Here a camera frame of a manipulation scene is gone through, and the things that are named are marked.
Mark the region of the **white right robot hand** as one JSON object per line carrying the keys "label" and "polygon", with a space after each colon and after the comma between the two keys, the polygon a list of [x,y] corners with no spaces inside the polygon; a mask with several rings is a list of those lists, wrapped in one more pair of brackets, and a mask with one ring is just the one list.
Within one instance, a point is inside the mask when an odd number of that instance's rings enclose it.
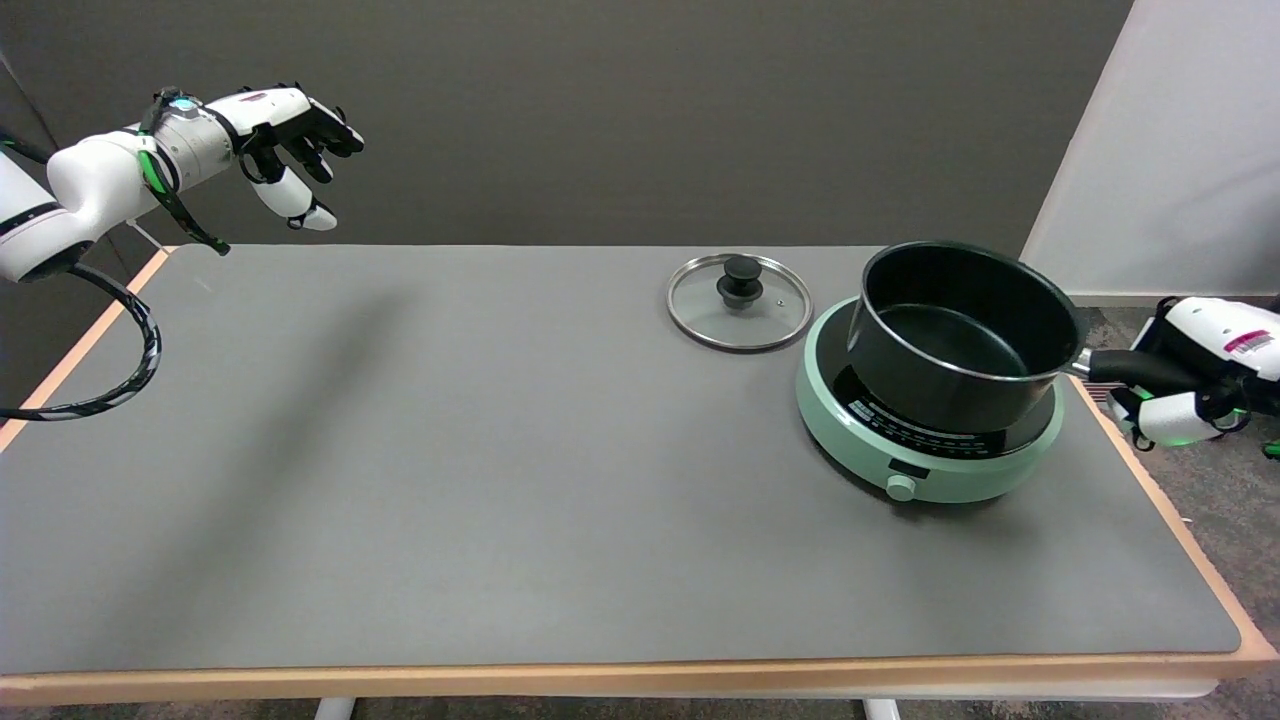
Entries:
{"label": "white right robot hand", "polygon": [[1277,299],[1161,299],[1123,355],[1107,410],[1142,452],[1222,439],[1277,416]]}

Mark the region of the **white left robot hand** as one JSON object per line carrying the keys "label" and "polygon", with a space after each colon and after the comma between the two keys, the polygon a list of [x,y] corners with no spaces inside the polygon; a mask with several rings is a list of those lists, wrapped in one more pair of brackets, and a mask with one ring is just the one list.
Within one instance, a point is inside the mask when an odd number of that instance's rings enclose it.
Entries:
{"label": "white left robot hand", "polygon": [[259,200],[294,231],[333,231],[338,220],[310,184],[278,155],[282,150],[321,184],[334,179],[326,155],[351,158],[364,136],[339,108],[328,108],[298,85],[243,88],[204,106],[228,133],[241,173]]}

